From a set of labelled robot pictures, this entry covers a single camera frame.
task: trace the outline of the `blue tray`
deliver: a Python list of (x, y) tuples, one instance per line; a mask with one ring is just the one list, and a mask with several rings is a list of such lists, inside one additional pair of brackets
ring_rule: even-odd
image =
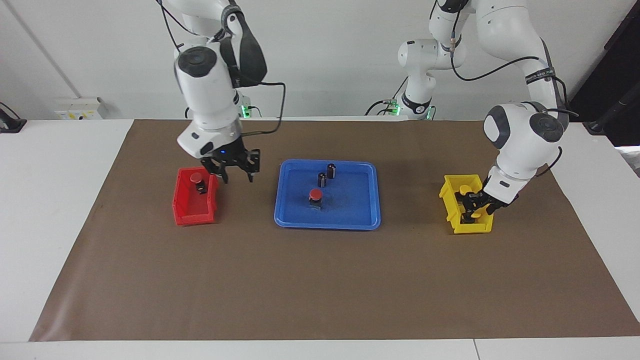
[[(322, 189), (322, 209), (309, 204), (309, 191), (317, 188), (317, 175), (335, 164), (335, 179)], [(378, 174), (370, 163), (333, 160), (297, 160), (282, 163), (276, 211), (282, 227), (309, 229), (375, 230), (380, 226)]]

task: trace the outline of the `white table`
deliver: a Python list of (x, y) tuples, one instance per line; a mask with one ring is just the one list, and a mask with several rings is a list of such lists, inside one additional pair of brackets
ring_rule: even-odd
[[(40, 121), (0, 135), (0, 359), (640, 359), (640, 338), (26, 343), (131, 124)], [(640, 179), (580, 124), (563, 148), (552, 171), (640, 318)]]

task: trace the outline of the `yellow plastic container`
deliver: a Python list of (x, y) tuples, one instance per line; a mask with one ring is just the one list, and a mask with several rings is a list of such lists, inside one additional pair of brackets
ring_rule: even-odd
[(465, 212), (464, 206), (456, 200), (456, 193), (470, 188), (473, 192), (482, 190), (482, 181), (478, 175), (445, 175), (444, 185), (440, 190), (440, 198), (447, 208), (447, 221), (451, 223), (454, 234), (490, 233), (493, 226), (493, 215), (486, 213), (486, 207), (476, 211), (475, 224), (461, 224), (460, 219)]

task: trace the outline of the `red cap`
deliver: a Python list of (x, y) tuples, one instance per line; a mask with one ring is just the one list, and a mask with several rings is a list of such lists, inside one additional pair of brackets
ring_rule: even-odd
[(189, 179), (192, 183), (197, 184), (202, 181), (202, 174), (199, 172), (194, 172)]
[(322, 199), (322, 190), (320, 189), (313, 189), (309, 192), (309, 199), (313, 200), (313, 201), (318, 201), (320, 199)]

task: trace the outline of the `brown mat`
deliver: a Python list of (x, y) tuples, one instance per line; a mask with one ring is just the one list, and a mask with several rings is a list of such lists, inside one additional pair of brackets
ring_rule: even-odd
[[(485, 235), (452, 235), (444, 174), (484, 176), (480, 122), (291, 122), (246, 139), (254, 184), (219, 191), (219, 224), (177, 227), (184, 121), (137, 120), (31, 341), (538, 338), (640, 335), (640, 324), (553, 176), (534, 180)], [(272, 123), (247, 123), (249, 130)], [(370, 161), (382, 226), (281, 229), (279, 165)]]

